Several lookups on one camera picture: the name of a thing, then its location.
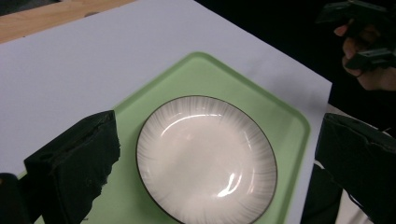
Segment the wooden edge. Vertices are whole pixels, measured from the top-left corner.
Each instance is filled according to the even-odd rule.
[[[135,0],[69,0],[0,17],[0,44]]]

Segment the plate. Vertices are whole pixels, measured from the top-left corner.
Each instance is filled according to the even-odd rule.
[[[262,129],[213,97],[180,97],[156,109],[136,159],[151,198],[183,223],[251,223],[276,190],[276,158]]]

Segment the white table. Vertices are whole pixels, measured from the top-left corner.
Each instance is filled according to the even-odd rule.
[[[192,0],[140,0],[0,45],[0,172],[80,119],[204,51],[300,110],[311,125],[287,223],[300,220],[331,83]]]

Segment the green tray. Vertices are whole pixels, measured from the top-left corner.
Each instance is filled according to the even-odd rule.
[[[210,55],[194,52],[125,99],[114,109],[121,144],[102,195],[83,223],[176,223],[149,197],[137,171],[135,145],[148,116],[180,96],[205,95],[237,106],[268,137],[278,168],[276,195],[256,223],[283,223],[299,174],[309,124],[297,110]]]

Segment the human hand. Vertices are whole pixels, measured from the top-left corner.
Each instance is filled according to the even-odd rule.
[[[337,27],[334,30],[334,33],[338,36],[344,36],[349,24]],[[380,35],[381,34],[373,25],[368,25],[363,31],[361,31],[357,38],[347,37],[343,45],[345,56],[342,59],[342,64],[345,70],[353,77],[356,77],[359,83],[367,91],[396,91],[396,68],[394,67],[377,67],[372,71],[361,71],[360,69],[349,69],[346,67],[347,62],[356,54],[356,52],[370,47],[370,45],[373,44]]]

